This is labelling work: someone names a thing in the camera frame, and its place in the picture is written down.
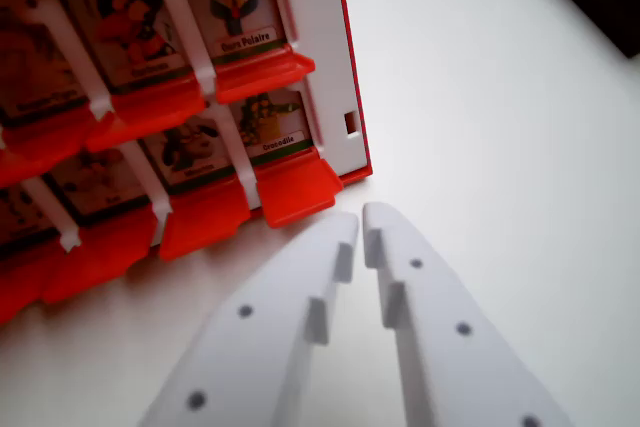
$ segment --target printed name label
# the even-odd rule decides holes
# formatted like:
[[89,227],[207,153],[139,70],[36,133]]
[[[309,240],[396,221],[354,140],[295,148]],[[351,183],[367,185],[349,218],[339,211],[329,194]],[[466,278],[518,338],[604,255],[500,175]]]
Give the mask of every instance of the printed name label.
[[297,132],[287,134],[284,137],[280,137],[279,139],[272,140],[271,142],[248,146],[247,154],[249,155],[249,157],[256,157],[258,155],[266,154],[267,152],[278,150],[282,147],[286,147],[287,145],[295,144],[303,140],[305,140],[304,132],[299,130]]
[[226,55],[238,52],[239,50],[255,47],[257,45],[273,42],[274,40],[278,40],[276,29],[273,27],[265,27],[264,29],[254,30],[247,34],[227,37],[226,39],[216,42],[213,49],[215,55]]
[[120,68],[113,76],[115,84],[125,84],[132,80],[144,79],[170,70],[179,69],[184,65],[184,59],[180,54],[172,54],[160,59],[151,60],[139,65],[131,65]]

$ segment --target white slot tab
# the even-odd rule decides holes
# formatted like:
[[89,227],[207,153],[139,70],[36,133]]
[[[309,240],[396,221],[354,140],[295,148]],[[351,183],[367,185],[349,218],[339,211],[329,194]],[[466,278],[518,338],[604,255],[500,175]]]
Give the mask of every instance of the white slot tab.
[[202,95],[204,97],[213,95],[215,93],[215,70],[189,6],[189,0],[164,0],[164,2],[200,84]]
[[229,153],[231,163],[236,169],[238,179],[244,188],[249,208],[257,209],[262,203],[260,202],[260,196],[256,188],[256,174],[253,172],[253,167],[249,161],[249,156],[244,148],[233,116],[227,106],[218,104],[213,97],[207,99],[207,103],[209,107],[198,115],[203,118],[215,120],[227,152]]
[[20,184],[60,232],[60,244],[64,250],[69,252],[79,246],[82,242],[78,236],[80,230],[78,224],[71,218],[44,181],[40,177],[32,177],[23,180]]
[[147,197],[151,200],[153,213],[158,219],[158,227],[156,228],[156,233],[153,236],[151,245],[159,244],[162,240],[167,217],[172,212],[169,194],[167,194],[162,186],[162,182],[160,182],[160,179],[154,172],[153,167],[151,167],[149,160],[144,155],[137,141],[131,140],[120,144],[118,149],[122,152],[131,170],[145,190]]

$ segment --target white side panel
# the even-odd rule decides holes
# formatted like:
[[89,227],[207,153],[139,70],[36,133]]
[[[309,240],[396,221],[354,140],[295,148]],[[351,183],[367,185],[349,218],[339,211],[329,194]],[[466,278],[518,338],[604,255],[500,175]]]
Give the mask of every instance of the white side panel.
[[382,203],[366,204],[363,221],[410,427],[572,425],[409,221]]
[[27,191],[33,201],[42,209],[51,223],[60,232],[60,244],[69,252],[80,245],[78,224],[71,218],[60,201],[53,195],[47,184],[40,177],[23,180],[20,185]]
[[292,425],[357,233],[355,215],[325,217],[271,258],[205,323],[141,427]]
[[[349,44],[341,0],[288,0],[294,15],[296,39],[289,39],[296,50],[311,57],[316,71],[306,81],[315,113],[309,122],[317,122],[320,155],[338,174],[346,174],[367,165],[360,126]],[[286,0],[278,0],[285,18]],[[347,135],[344,115],[356,112],[357,133]]]

